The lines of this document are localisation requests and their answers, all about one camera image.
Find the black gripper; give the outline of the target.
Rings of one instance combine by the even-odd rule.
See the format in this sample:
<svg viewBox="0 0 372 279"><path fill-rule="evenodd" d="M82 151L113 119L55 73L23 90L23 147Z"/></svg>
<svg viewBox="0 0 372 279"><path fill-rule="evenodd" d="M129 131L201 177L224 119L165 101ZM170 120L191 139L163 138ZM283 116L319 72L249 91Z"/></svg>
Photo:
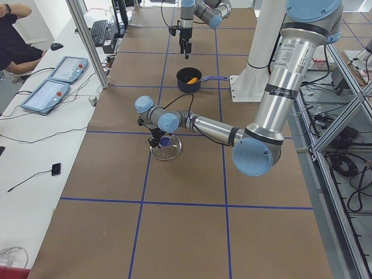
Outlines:
<svg viewBox="0 0 372 279"><path fill-rule="evenodd" d="M160 148L161 147L161 139L165 135L166 132L162 131L159 127L150 128L149 130L152 134L152 138L148 139L148 143L149 143L150 147Z"/></svg>
<svg viewBox="0 0 372 279"><path fill-rule="evenodd" d="M180 27L180 53L185 54L185 58L189 59L189 54L192 50L192 44L189 40L192 38L192 30L193 28L183 28Z"/></svg>

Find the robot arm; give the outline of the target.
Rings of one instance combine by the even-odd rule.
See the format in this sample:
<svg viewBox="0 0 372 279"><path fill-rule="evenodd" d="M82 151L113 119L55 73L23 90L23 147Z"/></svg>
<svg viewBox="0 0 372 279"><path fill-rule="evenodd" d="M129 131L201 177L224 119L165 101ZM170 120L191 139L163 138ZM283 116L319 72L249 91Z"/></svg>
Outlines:
<svg viewBox="0 0 372 279"><path fill-rule="evenodd" d="M180 53L185 55L185 59L189 58L192 50L190 39L192 38L194 17L196 16L210 28L216 29L223 19L229 17L231 10L230 1L181 1L180 18L177 20L176 30L180 32Z"/></svg>
<svg viewBox="0 0 372 279"><path fill-rule="evenodd" d="M134 106L138 124L152 134L151 150L186 128L232 147L233 163L241 173L269 172L281 156L282 130L315 50L340 38L343 7L342 1L264 1L247 66L230 82L240 101L260 103L254 121L239 128L190 109L169 110L144 95Z"/></svg>

